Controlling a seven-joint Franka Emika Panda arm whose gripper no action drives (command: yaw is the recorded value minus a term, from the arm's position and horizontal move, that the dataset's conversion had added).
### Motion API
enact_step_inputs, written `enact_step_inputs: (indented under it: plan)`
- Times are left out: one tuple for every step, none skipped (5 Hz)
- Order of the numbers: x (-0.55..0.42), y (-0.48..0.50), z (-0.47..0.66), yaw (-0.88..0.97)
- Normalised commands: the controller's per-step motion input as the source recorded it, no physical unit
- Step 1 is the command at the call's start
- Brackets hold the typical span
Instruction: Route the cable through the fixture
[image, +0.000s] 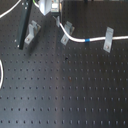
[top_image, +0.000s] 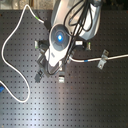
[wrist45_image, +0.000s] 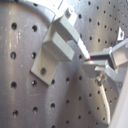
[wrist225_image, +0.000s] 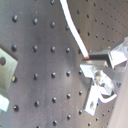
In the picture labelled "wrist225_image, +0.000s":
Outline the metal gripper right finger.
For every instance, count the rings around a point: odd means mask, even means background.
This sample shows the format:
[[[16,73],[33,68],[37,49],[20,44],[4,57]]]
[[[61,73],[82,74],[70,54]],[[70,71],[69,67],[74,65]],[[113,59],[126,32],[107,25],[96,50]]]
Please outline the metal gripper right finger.
[[[114,44],[112,47],[89,54],[92,60],[106,60],[108,66],[114,69],[117,65],[128,60],[128,37]]]

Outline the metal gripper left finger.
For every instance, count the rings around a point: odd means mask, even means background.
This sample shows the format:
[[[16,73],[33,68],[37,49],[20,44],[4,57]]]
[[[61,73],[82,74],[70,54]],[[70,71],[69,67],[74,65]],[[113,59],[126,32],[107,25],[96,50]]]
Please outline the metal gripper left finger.
[[[91,79],[84,110],[94,115],[98,101],[108,103],[118,96],[121,73],[109,68],[106,61],[85,60],[80,68],[84,76]]]

